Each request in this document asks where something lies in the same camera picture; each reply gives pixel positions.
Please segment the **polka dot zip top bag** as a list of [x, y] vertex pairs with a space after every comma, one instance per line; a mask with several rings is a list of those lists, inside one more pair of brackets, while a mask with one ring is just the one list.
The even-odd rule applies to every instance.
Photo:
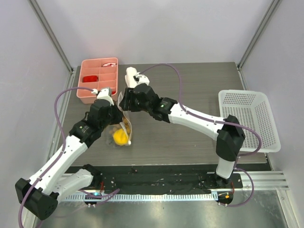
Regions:
[[105, 131], [106, 144], [113, 147], [130, 146], [133, 136], [133, 127], [129, 111], [123, 111], [122, 121], [119, 124], [110, 125]]

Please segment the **yellow fake pear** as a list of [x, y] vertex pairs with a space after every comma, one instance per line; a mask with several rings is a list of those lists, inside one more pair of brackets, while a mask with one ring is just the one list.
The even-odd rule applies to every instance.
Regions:
[[123, 129], [118, 129], [113, 133], [113, 140], [117, 145], [123, 146], [128, 143], [128, 136]]

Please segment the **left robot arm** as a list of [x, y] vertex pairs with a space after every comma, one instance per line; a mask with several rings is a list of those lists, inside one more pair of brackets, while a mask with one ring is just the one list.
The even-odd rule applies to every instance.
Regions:
[[96, 99], [85, 118], [74, 124], [62, 146], [47, 163], [29, 179], [20, 178], [16, 182], [20, 211], [26, 208], [38, 219], [45, 220], [67, 196], [86, 187], [97, 189], [102, 175], [90, 164], [84, 165], [68, 178], [60, 178], [101, 137], [107, 126], [120, 123], [122, 117], [123, 113], [111, 98]]

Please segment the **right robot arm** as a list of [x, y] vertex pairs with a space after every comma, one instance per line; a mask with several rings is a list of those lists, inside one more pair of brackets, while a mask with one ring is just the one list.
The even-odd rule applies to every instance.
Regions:
[[221, 188], [231, 183], [231, 175], [246, 138], [236, 117], [232, 115], [227, 118], [210, 116], [182, 107], [174, 99], [159, 97], [146, 84], [126, 88], [123, 93], [119, 94], [118, 105], [123, 111], [145, 111], [157, 121], [186, 126], [213, 139], [216, 142], [218, 156], [214, 182]]

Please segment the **rolled white towel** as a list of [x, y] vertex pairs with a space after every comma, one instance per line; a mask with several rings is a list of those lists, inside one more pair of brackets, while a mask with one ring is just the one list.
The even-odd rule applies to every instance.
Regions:
[[140, 80], [140, 74], [134, 67], [128, 67], [126, 69], [125, 82], [128, 88], [135, 88]]

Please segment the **pink compartment tray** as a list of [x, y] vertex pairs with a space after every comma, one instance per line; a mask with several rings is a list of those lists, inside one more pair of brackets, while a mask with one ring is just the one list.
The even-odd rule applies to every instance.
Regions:
[[111, 97], [118, 97], [118, 59], [115, 57], [83, 60], [80, 67], [79, 87], [101, 90], [109, 87]]

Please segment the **red white item in tray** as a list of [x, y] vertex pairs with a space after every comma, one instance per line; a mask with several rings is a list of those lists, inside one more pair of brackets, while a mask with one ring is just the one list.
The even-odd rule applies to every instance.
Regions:
[[105, 63], [103, 64], [103, 67], [114, 67], [116, 65], [117, 65], [116, 63]]

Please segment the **white perforated basket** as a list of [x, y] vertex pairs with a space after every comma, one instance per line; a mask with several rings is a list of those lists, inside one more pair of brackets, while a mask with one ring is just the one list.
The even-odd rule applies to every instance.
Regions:
[[248, 90], [221, 90], [218, 93], [220, 116], [235, 116], [239, 123], [259, 134], [262, 146], [259, 152], [278, 152], [281, 143], [267, 96]]

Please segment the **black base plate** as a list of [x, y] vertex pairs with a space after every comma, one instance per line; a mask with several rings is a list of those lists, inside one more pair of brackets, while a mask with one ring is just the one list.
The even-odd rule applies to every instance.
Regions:
[[119, 189], [119, 194], [127, 195], [191, 195], [243, 188], [238, 173], [233, 173], [227, 183], [216, 180], [214, 165], [96, 166], [95, 169], [100, 177], [87, 189], [105, 193]]

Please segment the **aluminium rail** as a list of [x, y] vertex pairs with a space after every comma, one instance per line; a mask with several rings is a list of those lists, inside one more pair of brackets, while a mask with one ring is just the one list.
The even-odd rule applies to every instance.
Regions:
[[[64, 201], [84, 201], [87, 203], [101, 202], [105, 200], [116, 202], [128, 202], [128, 201], [221, 201], [222, 203], [228, 203], [233, 199], [233, 194], [237, 191], [245, 191], [248, 194], [252, 194], [259, 190], [288, 190], [288, 184], [285, 177], [280, 171], [266, 171], [266, 172], [235, 172], [240, 174], [243, 188], [236, 189], [234, 191], [218, 189], [212, 190], [207, 194], [191, 194], [191, 195], [127, 195], [119, 194], [119, 189], [115, 189], [110, 193], [105, 193], [103, 190], [88, 190], [82, 188], [73, 194], [67, 196]], [[71, 175], [65, 174], [61, 180], [68, 178]]]

